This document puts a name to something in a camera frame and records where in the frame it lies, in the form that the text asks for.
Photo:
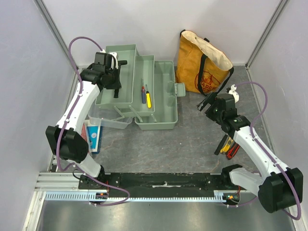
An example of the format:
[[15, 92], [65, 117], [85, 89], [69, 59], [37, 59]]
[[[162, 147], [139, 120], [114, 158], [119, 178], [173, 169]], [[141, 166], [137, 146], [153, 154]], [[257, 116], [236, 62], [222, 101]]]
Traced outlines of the black rubber mallet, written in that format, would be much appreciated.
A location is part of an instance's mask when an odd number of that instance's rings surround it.
[[119, 90], [121, 89], [121, 82], [120, 82], [120, 70], [121, 70], [121, 66], [122, 65], [127, 65], [128, 62], [127, 60], [121, 60], [118, 61], [118, 68], [114, 70], [115, 72], [115, 84], [114, 84], [114, 98], [118, 98], [119, 97]]

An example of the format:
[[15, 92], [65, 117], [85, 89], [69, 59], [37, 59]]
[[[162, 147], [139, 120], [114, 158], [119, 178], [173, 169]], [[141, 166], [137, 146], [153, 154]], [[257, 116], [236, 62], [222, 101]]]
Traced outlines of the blue red screwdriver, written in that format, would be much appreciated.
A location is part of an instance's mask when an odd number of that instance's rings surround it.
[[146, 93], [144, 87], [144, 79], [141, 79], [141, 102], [142, 104], [146, 104]]

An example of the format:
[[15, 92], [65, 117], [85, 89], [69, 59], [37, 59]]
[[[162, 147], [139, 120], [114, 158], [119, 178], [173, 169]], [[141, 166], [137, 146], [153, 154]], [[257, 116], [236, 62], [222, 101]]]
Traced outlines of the green plastic tool box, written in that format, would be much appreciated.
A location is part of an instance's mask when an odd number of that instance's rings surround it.
[[[125, 129], [135, 122], [142, 130], [173, 129], [178, 121], [177, 98], [186, 94], [185, 85], [177, 83], [172, 61], [157, 61], [154, 55], [140, 55], [135, 44], [106, 46], [116, 52], [121, 67], [122, 88], [119, 97], [113, 90], [103, 90], [92, 104], [88, 117], [91, 124]], [[141, 79], [147, 84], [152, 107], [141, 102]]]

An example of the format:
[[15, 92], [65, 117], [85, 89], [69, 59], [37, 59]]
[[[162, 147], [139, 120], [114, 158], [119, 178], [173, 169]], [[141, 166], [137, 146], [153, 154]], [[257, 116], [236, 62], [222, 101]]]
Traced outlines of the yellow handled screwdriver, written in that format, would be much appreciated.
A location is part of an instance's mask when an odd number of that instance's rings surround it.
[[151, 95], [149, 93], [147, 84], [145, 85], [145, 90], [146, 90], [146, 104], [147, 104], [148, 108], [151, 108], [152, 107], [152, 101], [151, 101]]

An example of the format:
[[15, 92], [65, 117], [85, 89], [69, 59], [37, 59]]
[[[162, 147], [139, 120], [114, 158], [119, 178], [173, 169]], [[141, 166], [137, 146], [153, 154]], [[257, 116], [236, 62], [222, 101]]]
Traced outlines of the claw hammer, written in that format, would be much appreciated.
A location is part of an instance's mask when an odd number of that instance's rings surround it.
[[220, 150], [224, 147], [224, 144], [228, 138], [228, 134], [225, 134], [220, 143], [218, 144], [216, 150], [214, 151], [215, 155], [218, 155], [220, 153]]

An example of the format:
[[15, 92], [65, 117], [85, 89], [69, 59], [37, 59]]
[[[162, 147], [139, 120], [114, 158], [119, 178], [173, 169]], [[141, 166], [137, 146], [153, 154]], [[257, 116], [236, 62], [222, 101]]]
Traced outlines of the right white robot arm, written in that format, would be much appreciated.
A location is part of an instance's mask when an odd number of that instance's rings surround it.
[[266, 146], [250, 126], [250, 121], [237, 113], [234, 96], [213, 92], [206, 95], [198, 108], [207, 109], [205, 115], [248, 154], [260, 173], [256, 175], [240, 165], [233, 165], [225, 168], [226, 174], [220, 177], [221, 186], [229, 190], [237, 185], [248, 190], [269, 213], [294, 205], [300, 213], [302, 172], [298, 168], [289, 168]]

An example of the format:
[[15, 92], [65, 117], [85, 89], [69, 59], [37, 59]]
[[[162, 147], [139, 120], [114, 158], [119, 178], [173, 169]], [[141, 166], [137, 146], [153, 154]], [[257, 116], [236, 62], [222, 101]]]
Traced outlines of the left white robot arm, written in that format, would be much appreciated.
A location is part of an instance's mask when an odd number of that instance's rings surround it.
[[84, 120], [93, 102], [104, 90], [113, 90], [118, 98], [121, 66], [126, 60], [118, 60], [116, 52], [102, 50], [95, 54], [94, 63], [79, 74], [79, 83], [71, 103], [55, 126], [48, 126], [46, 137], [57, 164], [61, 160], [69, 162], [89, 178], [95, 189], [101, 189], [106, 183], [104, 168], [89, 154], [89, 144], [81, 136]]

